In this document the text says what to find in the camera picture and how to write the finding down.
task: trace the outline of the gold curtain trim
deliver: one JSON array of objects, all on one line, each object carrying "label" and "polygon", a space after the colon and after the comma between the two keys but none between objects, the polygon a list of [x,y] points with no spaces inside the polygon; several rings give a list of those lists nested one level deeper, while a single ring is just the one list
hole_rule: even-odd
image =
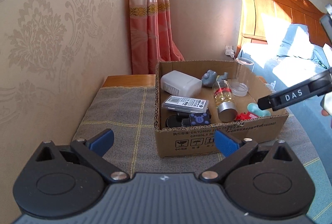
[{"label": "gold curtain trim", "polygon": [[147,16],[147,15],[155,15],[158,12],[168,11],[170,9],[169,2],[163,3],[152,3],[148,7],[129,7],[129,15],[130,16]]}]

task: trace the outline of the red toy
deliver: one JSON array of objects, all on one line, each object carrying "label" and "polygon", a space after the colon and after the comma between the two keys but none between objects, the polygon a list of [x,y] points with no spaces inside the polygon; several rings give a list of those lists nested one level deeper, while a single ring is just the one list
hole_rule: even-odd
[{"label": "red toy", "polygon": [[258,116],[251,113],[251,112],[243,112],[237,115],[237,117],[235,118],[235,121],[242,121],[242,120],[248,120],[248,119],[254,119],[257,118]]}]

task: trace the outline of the gray toy elephant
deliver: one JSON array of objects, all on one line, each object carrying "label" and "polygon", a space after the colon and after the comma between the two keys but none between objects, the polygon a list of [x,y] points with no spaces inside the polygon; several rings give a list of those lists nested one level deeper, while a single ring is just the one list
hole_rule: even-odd
[{"label": "gray toy elephant", "polygon": [[217,81],[227,80],[228,73],[225,72],[224,75],[217,75],[217,72],[213,70],[208,70],[202,77],[202,84],[206,87],[212,87],[213,84]]}]

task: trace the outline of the barcode label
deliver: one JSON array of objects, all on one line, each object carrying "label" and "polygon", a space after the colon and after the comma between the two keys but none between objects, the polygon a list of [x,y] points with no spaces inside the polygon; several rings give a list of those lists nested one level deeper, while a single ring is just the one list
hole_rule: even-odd
[{"label": "barcode label", "polygon": [[206,100],[192,99],[189,97],[170,96],[165,103],[177,106],[203,109]]},{"label": "barcode label", "polygon": [[173,95],[173,96],[178,96],[178,95],[179,95],[179,92],[180,92],[177,88],[175,88],[175,87],[173,87],[173,86],[171,86],[171,85],[169,85],[169,84],[167,84],[167,83],[164,83],[163,89],[164,89],[166,92],[168,92],[168,93],[170,93],[171,95]]},{"label": "barcode label", "polygon": [[172,97],[168,101],[172,103],[179,103],[180,100],[181,100],[180,97]]}]

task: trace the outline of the pink curtain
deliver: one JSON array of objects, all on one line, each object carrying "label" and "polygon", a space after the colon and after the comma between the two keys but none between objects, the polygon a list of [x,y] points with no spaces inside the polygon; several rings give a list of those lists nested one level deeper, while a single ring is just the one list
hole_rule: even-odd
[{"label": "pink curtain", "polygon": [[169,0],[129,0],[133,74],[154,74],[159,61],[184,60],[172,40]]}]

